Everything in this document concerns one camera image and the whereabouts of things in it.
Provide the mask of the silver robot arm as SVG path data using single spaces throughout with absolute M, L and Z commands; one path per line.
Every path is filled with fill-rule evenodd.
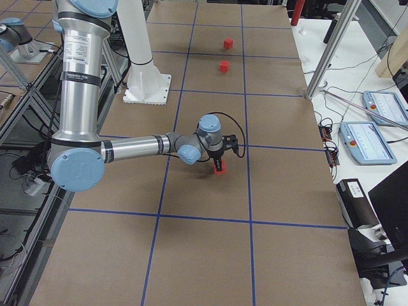
M 119 18 L 130 61 L 125 102 L 166 103 L 171 76 L 154 64 L 140 1 L 55 1 L 54 23 L 64 34 L 64 46 L 60 124 L 47 157 L 53 181 L 67 191 L 86 191 L 100 182 L 108 163 L 172 152 L 186 164 L 194 164 L 204 153 L 220 164 L 226 140 L 213 114 L 203 116 L 190 136 L 175 132 L 124 140 L 98 136 L 102 50 L 113 15 Z

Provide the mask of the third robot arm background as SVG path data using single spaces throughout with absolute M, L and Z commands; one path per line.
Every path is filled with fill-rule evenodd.
M 25 27 L 23 21 L 17 17 L 8 17 L 1 20 L 1 47 L 10 53 L 18 46 L 32 42 L 33 37 Z

